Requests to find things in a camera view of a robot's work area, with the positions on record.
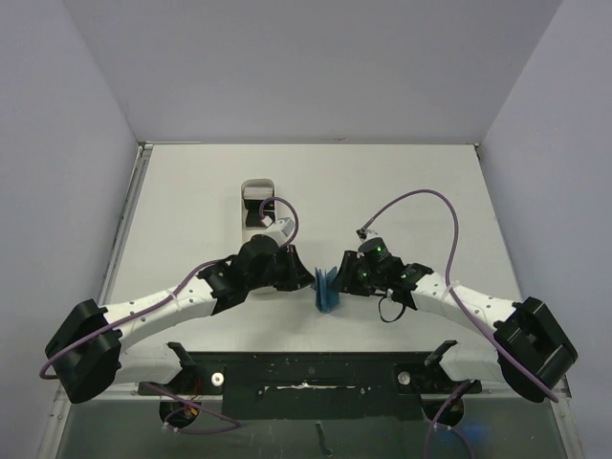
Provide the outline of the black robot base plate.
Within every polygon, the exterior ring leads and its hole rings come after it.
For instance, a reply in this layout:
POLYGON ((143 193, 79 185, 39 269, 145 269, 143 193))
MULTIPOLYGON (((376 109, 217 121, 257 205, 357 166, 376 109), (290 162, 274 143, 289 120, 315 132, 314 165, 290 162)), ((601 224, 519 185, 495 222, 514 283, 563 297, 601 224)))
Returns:
POLYGON ((221 425, 212 435, 247 421, 349 421, 432 419, 449 397, 444 418, 462 418, 462 396, 480 382, 454 382, 437 353, 187 353, 170 382, 142 382, 142 396, 159 396, 164 428, 193 433, 208 415, 221 425))

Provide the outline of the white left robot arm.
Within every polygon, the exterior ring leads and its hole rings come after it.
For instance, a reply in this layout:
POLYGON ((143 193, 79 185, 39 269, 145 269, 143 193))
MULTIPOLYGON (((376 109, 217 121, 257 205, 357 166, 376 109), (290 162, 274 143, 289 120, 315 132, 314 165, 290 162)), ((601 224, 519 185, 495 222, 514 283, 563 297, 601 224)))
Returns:
POLYGON ((142 353, 133 347, 182 322, 219 315, 254 290, 294 292, 313 281, 294 245, 255 235, 238 253, 197 266, 170 289, 110 305, 93 299, 78 303, 47 344, 39 375, 46 379, 52 369, 73 404, 88 402, 115 383, 160 383, 185 392, 195 370, 175 345, 142 353))

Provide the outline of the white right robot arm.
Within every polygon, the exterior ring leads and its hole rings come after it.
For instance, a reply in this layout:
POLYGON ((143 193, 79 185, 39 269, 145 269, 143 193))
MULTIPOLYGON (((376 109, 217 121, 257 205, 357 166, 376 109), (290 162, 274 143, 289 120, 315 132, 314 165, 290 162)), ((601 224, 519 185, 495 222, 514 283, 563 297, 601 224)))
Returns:
POLYGON ((553 401, 555 386, 578 358, 545 302, 534 297, 511 301, 452 283, 430 267, 405 264, 380 237, 344 253, 334 287, 348 295, 380 293, 404 309, 434 314, 482 335, 492 350, 455 343, 427 365, 427 382, 439 391, 479 380, 506 383, 531 402, 553 401))

